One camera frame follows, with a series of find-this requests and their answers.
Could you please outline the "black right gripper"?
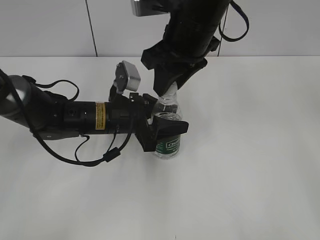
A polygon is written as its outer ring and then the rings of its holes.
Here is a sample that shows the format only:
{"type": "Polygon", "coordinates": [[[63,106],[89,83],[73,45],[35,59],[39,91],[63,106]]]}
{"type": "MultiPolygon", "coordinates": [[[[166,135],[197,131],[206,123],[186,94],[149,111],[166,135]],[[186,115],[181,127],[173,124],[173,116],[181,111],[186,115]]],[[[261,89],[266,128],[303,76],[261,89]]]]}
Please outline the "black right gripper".
{"type": "Polygon", "coordinates": [[[153,90],[163,96],[176,82],[177,89],[208,64],[206,56],[217,50],[220,40],[208,34],[165,37],[154,46],[145,49],[141,62],[154,69],[153,90]]]}

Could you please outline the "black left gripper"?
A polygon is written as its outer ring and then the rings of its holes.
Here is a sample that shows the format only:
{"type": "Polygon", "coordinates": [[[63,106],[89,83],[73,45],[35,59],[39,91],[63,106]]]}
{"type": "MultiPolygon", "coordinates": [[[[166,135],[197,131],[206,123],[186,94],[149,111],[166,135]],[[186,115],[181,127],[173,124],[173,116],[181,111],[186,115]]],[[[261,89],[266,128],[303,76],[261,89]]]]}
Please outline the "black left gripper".
{"type": "Polygon", "coordinates": [[[135,135],[144,152],[156,150],[156,137],[173,137],[185,134],[189,123],[176,113],[159,113],[153,116],[152,109],[157,98],[144,93],[132,92],[129,97],[111,93],[106,103],[106,132],[109,134],[135,135]]]}

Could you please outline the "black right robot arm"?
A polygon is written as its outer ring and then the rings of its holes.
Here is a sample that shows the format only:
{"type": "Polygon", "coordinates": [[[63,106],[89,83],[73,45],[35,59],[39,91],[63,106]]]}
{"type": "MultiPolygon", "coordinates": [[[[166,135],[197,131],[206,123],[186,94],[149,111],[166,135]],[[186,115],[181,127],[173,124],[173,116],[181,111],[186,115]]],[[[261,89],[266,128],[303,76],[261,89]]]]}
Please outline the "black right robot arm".
{"type": "Polygon", "coordinates": [[[141,62],[154,71],[153,90],[163,96],[176,83],[181,88],[207,64],[218,47],[214,36],[229,0],[184,0],[170,12],[162,40],[145,49],[141,62]]]}

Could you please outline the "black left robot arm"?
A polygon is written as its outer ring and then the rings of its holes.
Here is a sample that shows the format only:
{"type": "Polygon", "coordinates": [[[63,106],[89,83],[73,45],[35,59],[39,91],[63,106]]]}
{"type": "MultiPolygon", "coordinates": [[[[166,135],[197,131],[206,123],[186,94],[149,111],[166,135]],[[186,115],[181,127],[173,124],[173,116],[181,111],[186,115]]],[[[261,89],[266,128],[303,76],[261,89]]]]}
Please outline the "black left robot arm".
{"type": "Polygon", "coordinates": [[[45,141],[84,135],[134,134],[145,152],[153,152],[160,140],[184,134],[188,123],[156,117],[156,99],[139,95],[141,78],[134,66],[117,65],[107,102],[77,101],[50,92],[26,75],[0,75],[0,115],[26,128],[35,128],[45,141]]]}

